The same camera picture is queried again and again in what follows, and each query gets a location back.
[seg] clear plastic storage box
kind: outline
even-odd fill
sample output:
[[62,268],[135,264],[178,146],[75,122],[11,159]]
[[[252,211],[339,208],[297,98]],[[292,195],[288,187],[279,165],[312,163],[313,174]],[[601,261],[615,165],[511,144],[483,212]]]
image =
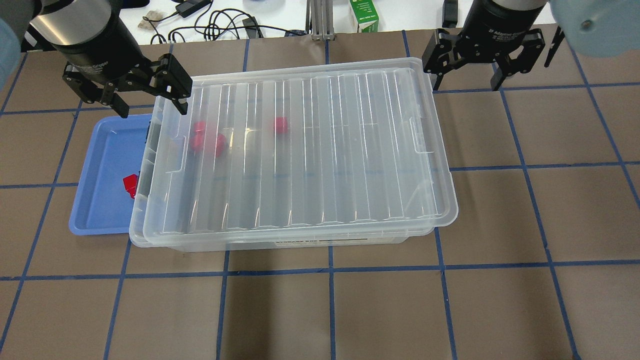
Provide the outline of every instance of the clear plastic storage box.
[[458,214],[417,58],[193,78],[156,100],[129,234],[182,251],[399,243]]

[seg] robotic arm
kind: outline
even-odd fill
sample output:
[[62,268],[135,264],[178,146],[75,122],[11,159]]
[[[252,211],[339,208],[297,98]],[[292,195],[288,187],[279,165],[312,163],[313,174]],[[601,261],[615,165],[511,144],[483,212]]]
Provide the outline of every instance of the robotic arm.
[[[497,90],[508,77],[526,74],[536,63],[545,41],[539,29],[531,29],[547,0],[474,0],[459,35],[437,29],[422,55],[424,72],[443,76],[468,63],[497,63],[491,87]],[[559,27],[545,66],[562,40],[589,56],[614,56],[640,49],[640,1],[551,0]],[[522,47],[515,57],[511,53]]]
[[0,0],[0,16],[0,37],[10,38],[9,28],[15,33],[7,51],[15,51],[17,39],[31,22],[66,57],[62,78],[85,103],[99,102],[127,117],[129,106],[116,92],[142,90],[170,99],[181,114],[186,114],[185,99],[191,96],[192,85],[187,72],[171,54],[157,61],[144,57],[111,2],[21,0],[17,5],[12,0]]

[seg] blue plastic tray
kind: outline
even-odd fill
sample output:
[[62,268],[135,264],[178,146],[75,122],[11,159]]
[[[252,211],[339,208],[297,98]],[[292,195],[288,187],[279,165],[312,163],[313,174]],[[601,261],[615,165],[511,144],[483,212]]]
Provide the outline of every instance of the blue plastic tray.
[[133,199],[122,178],[138,175],[151,114],[107,117],[93,129],[69,229],[76,235],[129,232]]

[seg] brown table surface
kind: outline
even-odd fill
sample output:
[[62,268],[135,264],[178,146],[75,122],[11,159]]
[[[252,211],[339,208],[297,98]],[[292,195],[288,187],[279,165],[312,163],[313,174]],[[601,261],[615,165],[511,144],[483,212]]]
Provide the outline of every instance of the brown table surface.
[[[419,57],[429,34],[143,51],[201,75]],[[79,106],[61,54],[25,55],[0,94],[0,359],[640,359],[640,51],[564,43],[542,61],[500,92],[490,65],[468,65],[435,95],[452,225],[399,245],[183,254],[71,234],[91,131],[114,113]],[[124,97],[151,112],[150,95]]]

